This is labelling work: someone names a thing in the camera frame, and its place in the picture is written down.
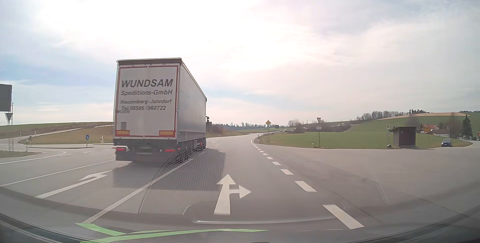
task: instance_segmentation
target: distant vehicle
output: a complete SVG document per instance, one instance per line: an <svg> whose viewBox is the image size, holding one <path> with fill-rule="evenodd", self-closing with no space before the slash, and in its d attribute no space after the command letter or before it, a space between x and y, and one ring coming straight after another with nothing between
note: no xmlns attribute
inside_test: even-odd
<svg viewBox="0 0 480 243"><path fill-rule="evenodd" d="M453 142L451 139L444 139L443 142L441 142L441 147L453 147Z"/></svg>
<svg viewBox="0 0 480 243"><path fill-rule="evenodd" d="M116 160L167 163L205 149L206 104L181 58L118 60Z"/></svg>

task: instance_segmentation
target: guardrail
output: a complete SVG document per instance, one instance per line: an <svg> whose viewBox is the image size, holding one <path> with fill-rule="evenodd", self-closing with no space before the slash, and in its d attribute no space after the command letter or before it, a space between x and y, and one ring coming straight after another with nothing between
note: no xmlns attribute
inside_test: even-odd
<svg viewBox="0 0 480 243"><path fill-rule="evenodd" d="M293 129L285 129L285 130L280 130L280 131L266 132L266 133L263 133L262 136L282 134L282 133L286 133L286 132L291 132L292 130Z"/></svg>

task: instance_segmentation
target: house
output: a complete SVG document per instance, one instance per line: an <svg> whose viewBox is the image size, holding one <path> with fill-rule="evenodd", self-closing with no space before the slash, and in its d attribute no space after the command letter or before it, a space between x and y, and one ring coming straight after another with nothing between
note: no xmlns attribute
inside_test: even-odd
<svg viewBox="0 0 480 243"><path fill-rule="evenodd" d="M420 130L423 133L429 133L433 130L438 130L438 129L440 129L440 128L437 125L434 125L434 124L421 124L420 125Z"/></svg>
<svg viewBox="0 0 480 243"><path fill-rule="evenodd" d="M431 132L434 136L450 138L450 131L448 129L434 129Z"/></svg>

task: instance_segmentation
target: windshield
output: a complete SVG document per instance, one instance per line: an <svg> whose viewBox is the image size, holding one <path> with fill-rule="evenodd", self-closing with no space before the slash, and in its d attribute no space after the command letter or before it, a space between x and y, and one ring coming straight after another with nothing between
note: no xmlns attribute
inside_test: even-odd
<svg viewBox="0 0 480 243"><path fill-rule="evenodd" d="M480 0L0 0L0 226L182 243L460 226L480 206L478 17Z"/></svg>

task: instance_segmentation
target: green field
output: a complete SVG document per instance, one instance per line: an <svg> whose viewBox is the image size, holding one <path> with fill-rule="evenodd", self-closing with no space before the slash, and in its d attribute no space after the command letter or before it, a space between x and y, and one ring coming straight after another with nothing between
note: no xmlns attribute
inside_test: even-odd
<svg viewBox="0 0 480 243"><path fill-rule="evenodd" d="M113 142L112 126L90 128L90 129L76 129L66 132L53 133L32 138L32 145L69 145L69 144L86 144L85 136L89 135L89 144L99 144L100 136L103 136L104 143Z"/></svg>
<svg viewBox="0 0 480 243"><path fill-rule="evenodd" d="M450 116L426 116L426 117L416 117L418 118L418 123L420 124L434 124L438 125L440 122L444 124L450 120ZM462 116L455 116L460 122L465 118ZM381 120L370 120L361 124L353 125L347 132L386 132L387 125L390 125L391 128L394 126L406 126L408 117L403 118L392 118L392 119L381 119Z"/></svg>
<svg viewBox="0 0 480 243"><path fill-rule="evenodd" d="M0 158L24 157L24 156L30 156L35 154L39 154L39 152L0 150Z"/></svg>
<svg viewBox="0 0 480 243"><path fill-rule="evenodd" d="M32 136L76 128L92 128L95 126L109 125L112 122L65 122L65 123L41 123L22 125L0 126L0 139L19 136Z"/></svg>
<svg viewBox="0 0 480 243"><path fill-rule="evenodd" d="M444 137L429 134L417 134L417 148L439 148ZM453 140L454 147L466 147L471 142ZM306 133L279 133L260 137L261 144L313 148L318 147L318 132ZM359 148L359 149L386 149L388 137L386 131L344 131L321 132L320 148Z"/></svg>

